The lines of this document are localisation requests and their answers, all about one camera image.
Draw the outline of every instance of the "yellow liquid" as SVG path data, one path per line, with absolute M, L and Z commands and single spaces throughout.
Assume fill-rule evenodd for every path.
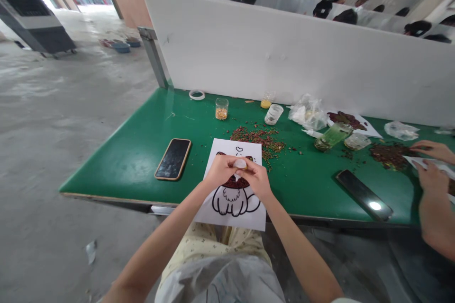
M 268 100 L 263 99 L 261 101 L 261 108 L 268 109 L 268 108 L 270 108 L 271 105 L 272 105 L 272 103 Z

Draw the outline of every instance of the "hand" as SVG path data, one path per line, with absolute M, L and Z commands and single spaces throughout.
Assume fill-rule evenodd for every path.
M 420 185 L 424 192 L 427 193 L 447 193 L 449 191 L 449 177 L 445 172 L 439 170 L 439 168 L 430 161 L 423 161 L 428 168 L 423 168 L 417 162 L 414 165 L 419 171 Z
M 232 167 L 232 165 L 237 159 L 238 157 L 230 155 L 215 156 L 209 172 L 202 182 L 207 185 L 210 191 L 217 189 L 234 175 L 237 168 Z
M 239 169 L 236 171 L 236 174 L 250 183 L 254 194 L 256 194 L 259 200 L 264 201 L 273 197 L 269 177 L 267 176 L 267 169 L 247 158 L 242 157 L 241 159 L 244 159 L 246 162 L 246 170 Z
M 420 152 L 432 158 L 455 164 L 455 154 L 443 143 L 422 140 L 415 142 L 410 149 L 413 152 Z

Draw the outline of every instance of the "smartphone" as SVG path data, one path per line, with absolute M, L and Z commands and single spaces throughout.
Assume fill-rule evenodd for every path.
M 336 176 L 344 188 L 356 199 L 356 201 L 371 214 L 376 220 L 386 222 L 390 219 L 393 211 L 371 189 L 360 181 L 347 169 Z
M 172 139 L 156 169 L 155 178 L 159 180 L 177 180 L 182 174 L 190 147 L 190 140 Z

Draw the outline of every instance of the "patterned pants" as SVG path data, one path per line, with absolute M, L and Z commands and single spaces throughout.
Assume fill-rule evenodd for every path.
M 221 241 L 217 241 L 215 226 L 191 223 L 179 246 L 161 275 L 159 288 L 164 280 L 183 264 L 207 257 L 219 257 L 230 253 L 246 253 L 264 259 L 270 267 L 269 255 L 264 250 L 259 231 L 237 227 L 224 227 Z

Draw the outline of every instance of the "clear plastic bag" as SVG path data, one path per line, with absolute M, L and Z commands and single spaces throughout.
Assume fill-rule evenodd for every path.
M 419 137 L 417 131 L 420 129 L 411 125 L 406 125 L 399 121 L 393 121 L 384 125 L 387 134 L 402 141 L 411 141 Z
M 326 127 L 328 116 L 322 107 L 321 99 L 305 94 L 294 106 L 291 106 L 289 119 L 307 130 L 316 131 Z

